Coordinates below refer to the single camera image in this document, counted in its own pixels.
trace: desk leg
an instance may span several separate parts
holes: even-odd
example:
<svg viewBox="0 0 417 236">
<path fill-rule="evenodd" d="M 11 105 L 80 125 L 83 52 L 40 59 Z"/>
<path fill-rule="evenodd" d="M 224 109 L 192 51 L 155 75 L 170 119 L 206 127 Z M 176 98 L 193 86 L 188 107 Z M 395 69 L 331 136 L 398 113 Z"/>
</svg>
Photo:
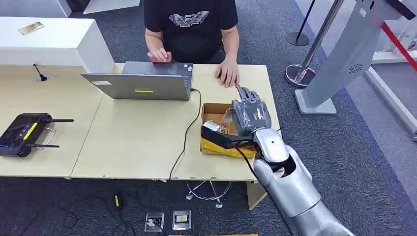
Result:
<svg viewBox="0 0 417 236">
<path fill-rule="evenodd" d="M 267 195 L 264 187 L 259 183 L 246 182 L 246 190 L 248 193 L 249 210 L 255 208 Z"/>
</svg>

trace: person's hand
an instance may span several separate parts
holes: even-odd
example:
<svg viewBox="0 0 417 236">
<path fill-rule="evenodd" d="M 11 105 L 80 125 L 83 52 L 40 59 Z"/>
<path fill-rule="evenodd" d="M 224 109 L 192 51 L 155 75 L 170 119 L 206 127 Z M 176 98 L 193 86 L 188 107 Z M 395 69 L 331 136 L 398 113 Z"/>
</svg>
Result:
<svg viewBox="0 0 417 236">
<path fill-rule="evenodd" d="M 171 52 L 166 52 L 165 49 L 161 48 L 155 52 L 149 52 L 148 57 L 152 62 L 171 62 Z"/>
<path fill-rule="evenodd" d="M 220 79 L 220 84 L 225 88 L 239 85 L 239 71 L 236 60 L 226 57 L 217 68 L 216 78 Z"/>
</svg>

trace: open cardboard box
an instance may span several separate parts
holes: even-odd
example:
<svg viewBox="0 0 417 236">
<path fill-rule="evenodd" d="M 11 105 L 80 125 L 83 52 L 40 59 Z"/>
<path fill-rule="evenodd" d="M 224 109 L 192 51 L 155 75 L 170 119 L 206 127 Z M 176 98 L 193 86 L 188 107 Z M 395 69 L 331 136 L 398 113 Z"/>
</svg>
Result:
<svg viewBox="0 0 417 236">
<path fill-rule="evenodd" d="M 203 123 L 201 125 L 203 125 L 208 120 L 220 125 L 225 113 L 231 107 L 232 107 L 231 104 L 225 104 L 225 103 L 204 103 L 203 112 L 202 112 Z M 228 125 L 229 125 L 228 134 L 236 135 L 237 131 L 233 122 L 230 121 Z M 241 147 L 240 150 L 248 158 L 255 157 L 256 152 L 255 152 L 254 147 Z M 206 140 L 203 138 L 200 138 L 200 151 L 204 154 L 218 154 L 218 155 L 242 157 L 241 154 L 235 149 L 224 149 L 210 142 L 209 140 Z"/>
</svg>

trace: person's arm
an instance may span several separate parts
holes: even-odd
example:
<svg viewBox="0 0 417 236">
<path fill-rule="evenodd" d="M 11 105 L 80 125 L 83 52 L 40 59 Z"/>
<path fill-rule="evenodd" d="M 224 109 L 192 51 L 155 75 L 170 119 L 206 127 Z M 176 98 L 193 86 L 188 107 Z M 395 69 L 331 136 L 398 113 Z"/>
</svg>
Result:
<svg viewBox="0 0 417 236">
<path fill-rule="evenodd" d="M 162 43 L 162 29 L 160 17 L 160 1 L 144 0 L 145 41 L 148 46 L 148 57 L 153 62 L 170 62 L 171 53 L 166 52 Z"/>
<path fill-rule="evenodd" d="M 238 72 L 238 12 L 236 10 L 235 0 L 220 0 L 219 6 L 219 23 L 223 36 L 223 45 L 226 52 L 226 58 L 219 65 L 216 71 L 216 78 L 220 77 L 220 83 L 224 87 L 239 85 Z"/>
<path fill-rule="evenodd" d="M 162 43 L 162 32 L 145 31 L 145 41 L 148 46 L 148 57 L 153 62 L 170 62 L 171 53 L 166 52 Z"/>
<path fill-rule="evenodd" d="M 239 49 L 239 32 L 236 26 L 228 30 L 222 30 L 226 59 L 237 61 Z"/>
<path fill-rule="evenodd" d="M 216 71 L 216 77 L 220 77 L 221 85 L 224 87 L 232 87 L 239 85 L 238 71 L 238 49 L 239 49 L 239 33 L 238 28 L 233 26 L 228 30 L 222 30 L 224 50 L 226 58 L 219 65 Z"/>
</svg>

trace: metal stanchion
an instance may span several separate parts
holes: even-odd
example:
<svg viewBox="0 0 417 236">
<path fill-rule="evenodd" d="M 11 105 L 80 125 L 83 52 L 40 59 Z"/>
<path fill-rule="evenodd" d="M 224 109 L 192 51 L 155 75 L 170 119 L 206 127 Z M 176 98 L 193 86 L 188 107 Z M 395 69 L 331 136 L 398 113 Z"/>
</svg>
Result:
<svg viewBox="0 0 417 236">
<path fill-rule="evenodd" d="M 310 39 L 308 39 L 307 35 L 301 32 L 304 29 L 305 23 L 307 22 L 307 18 L 310 15 L 311 9 L 313 8 L 315 2 L 316 0 L 313 0 L 311 2 L 310 8 L 308 9 L 307 14 L 305 15 L 305 18 L 304 18 L 304 21 L 302 22 L 300 30 L 298 32 L 290 32 L 285 36 L 285 39 L 287 40 L 287 42 L 296 46 L 305 46 L 310 43 Z"/>
<path fill-rule="evenodd" d="M 324 36 L 326 35 L 328 29 L 333 23 L 336 14 L 339 12 L 340 7 L 342 6 L 344 0 L 334 0 L 333 5 L 331 6 L 323 24 L 320 28 L 319 33 L 316 36 L 316 39 L 311 45 L 310 51 L 308 51 L 307 57 L 305 58 L 302 65 L 289 65 L 285 69 L 285 79 L 287 81 L 300 88 L 305 88 L 310 83 L 310 81 L 316 76 L 316 72 L 311 69 L 310 63 L 313 59 L 314 54 L 317 49 L 320 47 Z"/>
</svg>

